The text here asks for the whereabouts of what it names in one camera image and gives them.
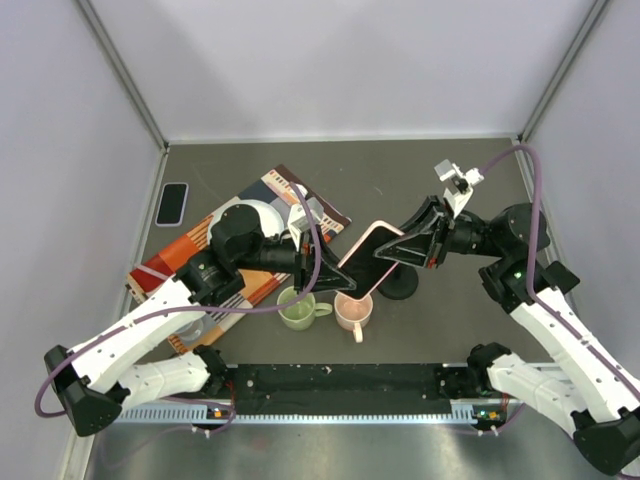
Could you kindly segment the pink case smartphone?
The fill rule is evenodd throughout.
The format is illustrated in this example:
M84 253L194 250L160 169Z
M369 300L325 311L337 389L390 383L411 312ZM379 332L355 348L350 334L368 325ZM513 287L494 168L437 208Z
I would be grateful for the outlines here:
M355 286L342 289L351 299L362 300L375 290L398 265L397 262L378 258L375 251L403 235L403 232L382 220L374 221L339 261L342 273L349 276Z

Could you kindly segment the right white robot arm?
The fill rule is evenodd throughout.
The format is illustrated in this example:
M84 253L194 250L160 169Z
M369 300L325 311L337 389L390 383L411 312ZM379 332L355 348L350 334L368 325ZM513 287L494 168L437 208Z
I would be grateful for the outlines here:
M494 258L479 271L489 297L544 348L566 382L498 344L478 345L467 359L466 380L476 394L494 391L520 400L571 437L581 455L606 475L636 478L639 470L639 382L606 352L565 299L578 278L561 262L542 266L549 245L534 230L532 204L510 206L492 220L453 215L436 196L425 200L400 236L376 257L436 268L450 253Z

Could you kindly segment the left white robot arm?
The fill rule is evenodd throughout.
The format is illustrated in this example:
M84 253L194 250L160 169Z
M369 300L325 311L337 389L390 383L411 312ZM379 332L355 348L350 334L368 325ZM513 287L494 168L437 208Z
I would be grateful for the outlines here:
M144 303L93 339L57 345L44 361L46 380L80 437L94 435L121 413L175 394L216 396L227 374L215 353L204 350L172 360L140 364L140 359L205 313L230 313L228 300L245 287L243 269L289 274L301 294L352 291L355 280L338 265L307 205L291 209L300 234L268 238L258 211L228 207L211 227L208 247L192 255Z

